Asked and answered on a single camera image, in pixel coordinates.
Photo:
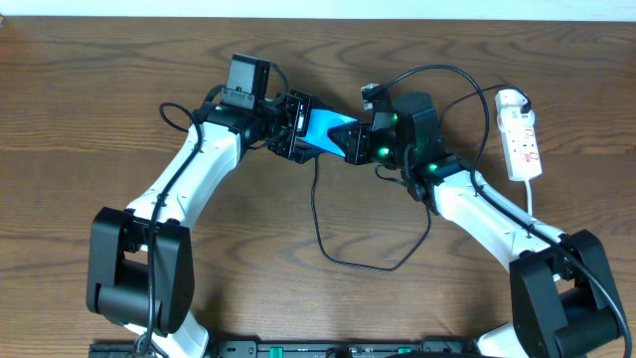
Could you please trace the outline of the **blue Galaxy smartphone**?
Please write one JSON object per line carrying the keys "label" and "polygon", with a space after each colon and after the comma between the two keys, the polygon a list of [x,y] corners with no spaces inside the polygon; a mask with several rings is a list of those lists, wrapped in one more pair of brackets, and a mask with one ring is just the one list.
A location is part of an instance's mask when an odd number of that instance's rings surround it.
{"label": "blue Galaxy smartphone", "polygon": [[331,109],[312,109],[308,115],[307,132],[299,139],[306,144],[343,157],[344,151],[328,137],[328,130],[354,122],[358,122],[358,119]]}

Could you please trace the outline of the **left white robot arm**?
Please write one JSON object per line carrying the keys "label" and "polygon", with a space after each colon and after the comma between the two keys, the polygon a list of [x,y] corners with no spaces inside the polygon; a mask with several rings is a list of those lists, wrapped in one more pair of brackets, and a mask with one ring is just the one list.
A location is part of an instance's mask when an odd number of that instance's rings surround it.
{"label": "left white robot arm", "polygon": [[285,89],[266,98],[278,64],[235,54],[228,81],[187,110],[187,138],[158,179],[123,210],[102,208],[90,230],[86,306],[137,337],[132,357],[201,357],[210,335],[190,307],[191,232],[223,178],[250,149],[294,141]]}

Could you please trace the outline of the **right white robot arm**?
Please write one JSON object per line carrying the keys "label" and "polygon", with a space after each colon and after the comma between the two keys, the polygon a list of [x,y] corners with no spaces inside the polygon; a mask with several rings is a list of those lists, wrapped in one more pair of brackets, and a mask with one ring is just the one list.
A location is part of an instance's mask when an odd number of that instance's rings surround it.
{"label": "right white robot arm", "polygon": [[345,160],[400,172],[427,210],[467,232],[507,271],[512,320],[476,338],[485,357],[584,357],[618,339],[634,342],[606,251],[587,230],[568,234],[519,208],[445,148],[431,98],[383,97],[372,124],[340,113],[327,137]]}

